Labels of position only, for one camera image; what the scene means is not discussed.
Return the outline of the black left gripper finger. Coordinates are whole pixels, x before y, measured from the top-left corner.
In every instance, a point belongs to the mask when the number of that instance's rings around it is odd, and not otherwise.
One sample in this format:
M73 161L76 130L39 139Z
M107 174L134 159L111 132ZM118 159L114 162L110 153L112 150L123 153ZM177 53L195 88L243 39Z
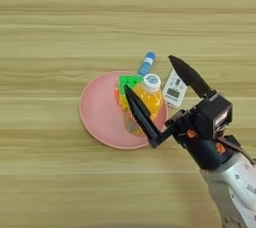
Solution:
M128 85L125 85L124 89L133 117L147 136L149 144L153 148L157 148L168 137L174 134L175 127L171 125L164 132L161 132L151 120L150 111L138 95Z

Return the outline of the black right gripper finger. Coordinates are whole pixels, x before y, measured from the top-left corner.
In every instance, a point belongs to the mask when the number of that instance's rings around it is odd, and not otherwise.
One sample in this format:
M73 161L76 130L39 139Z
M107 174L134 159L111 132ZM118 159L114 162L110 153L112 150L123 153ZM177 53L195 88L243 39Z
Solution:
M216 91L205 82L197 71L182 59L174 55L170 55L169 60L181 80L187 86L191 87L200 98L210 98L216 93Z

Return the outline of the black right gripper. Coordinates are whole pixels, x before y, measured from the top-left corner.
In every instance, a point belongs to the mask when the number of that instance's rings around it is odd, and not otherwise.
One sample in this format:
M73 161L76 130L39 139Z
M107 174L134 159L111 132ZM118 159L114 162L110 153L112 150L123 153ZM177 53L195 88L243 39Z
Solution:
M200 169L215 170L241 146L233 135L224 135L231 121L232 104L228 100L202 100L190 110L177 112L165 125L175 127L172 136Z

